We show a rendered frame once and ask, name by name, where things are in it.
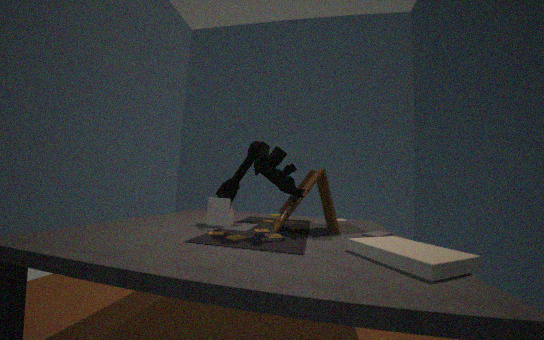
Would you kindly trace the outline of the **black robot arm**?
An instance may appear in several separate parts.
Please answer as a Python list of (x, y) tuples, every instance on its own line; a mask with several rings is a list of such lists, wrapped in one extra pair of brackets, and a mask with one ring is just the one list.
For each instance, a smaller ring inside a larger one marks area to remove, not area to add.
[[(237, 191), (239, 189), (239, 182), (248, 171), (252, 163), (254, 162), (255, 175), (258, 175), (259, 172), (265, 176), (267, 179), (276, 169), (276, 166), (279, 165), (282, 160), (287, 155), (281, 148), (278, 146), (271, 152), (269, 155), (270, 147), (265, 142), (255, 141), (251, 143), (250, 148), (248, 149), (248, 155), (243, 161), (241, 166), (238, 168), (234, 176), (226, 180), (216, 192), (217, 198), (229, 198), (231, 202), (235, 198)], [(285, 166), (285, 169), (280, 173), (284, 177), (288, 177), (289, 174), (296, 171), (297, 168), (292, 163), (291, 165)]]

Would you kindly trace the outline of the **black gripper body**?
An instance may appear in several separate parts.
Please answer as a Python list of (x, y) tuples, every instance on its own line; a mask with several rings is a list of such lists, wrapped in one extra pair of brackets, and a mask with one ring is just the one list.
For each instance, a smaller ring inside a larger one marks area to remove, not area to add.
[(290, 185), (293, 183), (293, 178), (291, 176), (284, 177), (279, 169), (275, 169), (273, 173), (268, 178), (273, 184), (275, 184), (279, 190), (282, 192), (285, 192), (286, 189), (290, 187)]

